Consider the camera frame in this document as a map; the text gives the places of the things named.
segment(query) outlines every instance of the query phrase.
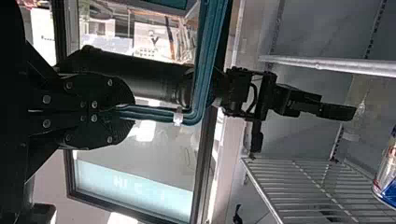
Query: wire shelf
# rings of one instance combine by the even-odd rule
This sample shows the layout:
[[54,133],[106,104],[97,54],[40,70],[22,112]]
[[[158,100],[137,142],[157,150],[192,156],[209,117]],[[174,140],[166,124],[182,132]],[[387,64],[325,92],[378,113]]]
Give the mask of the wire shelf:
[[372,180],[346,163],[242,159],[279,224],[396,223],[372,194]]

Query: cable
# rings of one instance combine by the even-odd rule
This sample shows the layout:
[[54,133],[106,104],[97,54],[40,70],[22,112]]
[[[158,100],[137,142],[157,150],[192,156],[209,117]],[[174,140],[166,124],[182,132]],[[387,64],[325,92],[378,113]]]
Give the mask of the cable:
[[253,79],[253,80],[251,80],[251,81],[259,81],[259,80],[262,80],[262,77]]
[[227,75],[223,72],[223,71],[221,71],[219,68],[217,68],[216,66],[214,66],[215,67],[215,69],[216,70],[218,70],[218,72],[220,72],[220,73],[222,73],[225,77],[227,77]]
[[258,95],[257,86],[254,85],[253,83],[250,83],[249,87],[253,88],[253,102],[248,107],[246,113],[250,113],[250,111],[253,109],[253,107],[257,104],[257,97],[258,97],[257,96]]

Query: can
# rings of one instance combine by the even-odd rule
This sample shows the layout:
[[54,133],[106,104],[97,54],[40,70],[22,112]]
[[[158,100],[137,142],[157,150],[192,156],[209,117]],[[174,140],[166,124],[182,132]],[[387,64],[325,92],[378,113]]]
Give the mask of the can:
[[393,128],[388,147],[383,151],[372,190],[380,202],[396,210],[396,126]]

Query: robotic arm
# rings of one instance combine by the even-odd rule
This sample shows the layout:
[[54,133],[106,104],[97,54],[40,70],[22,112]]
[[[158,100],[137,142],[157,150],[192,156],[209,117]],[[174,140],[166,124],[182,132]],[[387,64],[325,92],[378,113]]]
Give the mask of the robotic arm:
[[[5,43],[11,51],[9,73],[3,75],[1,100],[5,124],[0,156],[3,179],[0,188],[0,220],[29,211],[25,183],[56,149],[90,150],[123,141],[134,120],[122,119],[117,111],[134,105],[134,96],[165,101],[188,108],[193,92],[193,70],[180,64],[105,52],[86,46],[55,67],[49,66],[25,41],[21,13],[15,6],[15,34]],[[261,76],[260,91],[251,83]],[[253,89],[253,103],[247,102]],[[253,122],[251,152],[262,148],[262,121],[268,110],[281,116],[299,117],[301,112],[324,119],[351,120],[356,108],[325,104],[321,96],[276,84],[271,72],[232,68],[223,73],[214,68],[209,101],[221,106],[227,116]]]

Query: bolt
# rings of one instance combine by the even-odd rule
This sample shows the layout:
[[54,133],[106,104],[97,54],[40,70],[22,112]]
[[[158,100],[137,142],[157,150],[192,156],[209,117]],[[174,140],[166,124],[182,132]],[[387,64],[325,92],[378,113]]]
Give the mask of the bolt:
[[96,122],[98,120],[98,117],[96,115],[91,116],[91,121]]
[[50,127],[50,119],[44,119],[43,127],[44,128],[49,128]]
[[49,95],[44,95],[43,96],[43,103],[45,105],[48,105],[50,103],[50,96]]
[[73,88],[73,82],[67,82],[67,83],[66,83],[66,88],[67,88],[68,90],[72,89],[72,88]]
[[98,103],[96,101],[92,101],[92,108],[96,109],[98,107]]
[[72,139],[72,135],[67,134],[65,138],[66,142],[69,142],[71,139]]

